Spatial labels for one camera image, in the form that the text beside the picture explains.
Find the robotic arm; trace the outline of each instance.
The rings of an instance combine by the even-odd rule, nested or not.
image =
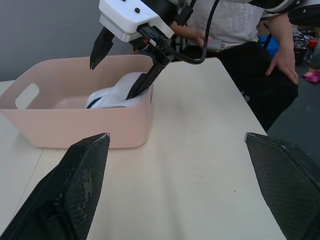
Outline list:
[[[169,27],[174,21],[184,26],[193,13],[197,0],[100,0],[100,22],[104,26],[96,39],[90,56],[90,68],[93,70],[108,54],[116,36],[124,42],[130,42],[135,48],[141,49],[141,42],[146,50],[154,55],[153,67],[143,73],[132,86],[127,99],[133,98],[150,87],[160,72],[170,63],[166,55],[170,53],[191,64],[204,61],[208,43],[209,28],[201,59],[190,59],[170,48],[166,39],[174,32]],[[209,18],[219,0],[215,1]],[[272,14],[288,13],[289,20],[295,25],[320,26],[320,0],[225,0],[235,3],[249,3],[265,9]]]

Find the blue object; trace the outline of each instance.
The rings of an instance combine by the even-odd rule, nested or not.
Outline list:
[[[265,44],[265,41],[267,40],[268,35],[265,36],[261,36],[261,44],[262,46]],[[277,41],[275,40],[274,37],[271,38],[268,47],[266,48],[269,52],[269,55],[271,58],[274,58],[274,56],[276,55],[278,49],[279,49],[279,45],[277,43]]]

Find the floor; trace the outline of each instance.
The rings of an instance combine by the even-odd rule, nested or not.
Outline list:
[[[296,66],[299,97],[282,113],[268,135],[297,144],[320,165],[320,84],[302,78],[307,71],[307,64]]]

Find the pink object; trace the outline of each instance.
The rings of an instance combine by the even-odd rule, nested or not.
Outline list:
[[[153,65],[151,58],[107,56],[94,71],[89,62],[89,57],[81,57],[33,66],[0,97],[0,112],[37,147],[68,148],[100,133],[110,133],[113,149],[144,144],[151,123],[152,87],[146,98],[133,107],[84,108],[93,92],[114,86],[128,73],[147,72]],[[38,94],[26,109],[18,109],[17,98],[33,84]]]
[[[311,83],[318,83],[320,82],[320,70],[315,72],[306,72],[303,77]]]

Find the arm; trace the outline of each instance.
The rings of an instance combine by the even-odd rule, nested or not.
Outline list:
[[[294,84],[298,84],[298,75],[295,71],[295,53],[292,25],[287,14],[279,14],[269,19],[270,33],[279,44],[279,50],[266,71],[270,75],[278,67]]]
[[[269,18],[270,33],[279,46],[285,45],[294,49],[292,24],[287,14],[279,14]]]
[[[201,48],[204,46],[205,31],[197,30],[188,26],[179,26],[176,22],[171,25],[171,29],[177,37],[197,41]]]

